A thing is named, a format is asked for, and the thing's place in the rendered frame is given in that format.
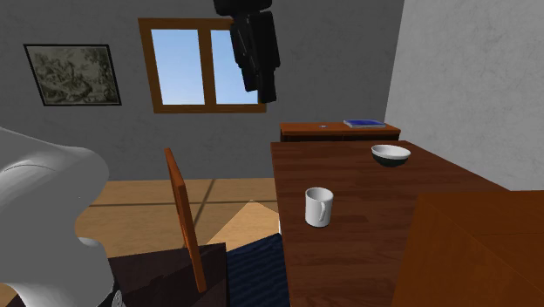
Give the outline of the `wooden framed window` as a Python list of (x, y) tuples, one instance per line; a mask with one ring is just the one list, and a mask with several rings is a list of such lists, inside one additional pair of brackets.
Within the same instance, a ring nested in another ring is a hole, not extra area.
[(146, 75), (157, 114), (265, 113), (234, 73), (230, 18), (140, 17)]

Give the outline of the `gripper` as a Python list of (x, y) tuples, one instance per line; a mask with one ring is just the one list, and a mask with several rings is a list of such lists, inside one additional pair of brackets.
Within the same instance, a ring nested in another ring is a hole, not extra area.
[(280, 66), (272, 0), (213, 0), (220, 16), (233, 17), (230, 37), (246, 92), (257, 89), (260, 103), (276, 101), (275, 69)]

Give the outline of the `white bowl with dark outside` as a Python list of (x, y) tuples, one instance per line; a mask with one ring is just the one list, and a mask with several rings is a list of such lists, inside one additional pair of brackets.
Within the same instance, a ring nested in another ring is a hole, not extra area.
[(371, 148), (374, 160), (384, 167), (397, 167), (405, 164), (411, 151), (393, 145), (375, 145)]

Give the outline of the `white mug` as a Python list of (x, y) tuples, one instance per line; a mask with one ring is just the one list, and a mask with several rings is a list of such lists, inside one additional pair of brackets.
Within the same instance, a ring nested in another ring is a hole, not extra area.
[(334, 194), (327, 188), (308, 188), (305, 191), (305, 221), (312, 227), (329, 225)]

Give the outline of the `wooden chair with blue seat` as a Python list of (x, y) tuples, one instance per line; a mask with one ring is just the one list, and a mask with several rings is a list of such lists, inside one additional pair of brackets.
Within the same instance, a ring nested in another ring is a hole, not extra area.
[[(186, 184), (169, 148), (164, 150), (176, 211), (196, 288), (207, 290)], [(291, 307), (282, 235), (269, 235), (226, 253), (229, 307)]]

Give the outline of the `wooden sideboard with blue book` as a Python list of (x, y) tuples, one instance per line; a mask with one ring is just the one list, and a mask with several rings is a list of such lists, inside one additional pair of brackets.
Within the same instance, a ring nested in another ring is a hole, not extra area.
[(401, 130), (374, 119), (343, 122), (285, 122), (280, 124), (281, 142), (398, 140)]

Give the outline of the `brown wooden table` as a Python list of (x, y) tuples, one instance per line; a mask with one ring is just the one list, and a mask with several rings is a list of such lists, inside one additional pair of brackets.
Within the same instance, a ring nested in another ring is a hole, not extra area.
[[(421, 193), (502, 187), (406, 140), (383, 167), (370, 141), (273, 142), (271, 156), (291, 307), (390, 307)], [(334, 194), (328, 226), (305, 221), (305, 191)]]

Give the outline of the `black framed wall picture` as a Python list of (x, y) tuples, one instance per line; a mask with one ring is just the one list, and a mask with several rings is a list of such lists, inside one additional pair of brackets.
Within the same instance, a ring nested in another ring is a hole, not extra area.
[(44, 106), (119, 106), (107, 44), (25, 44)]

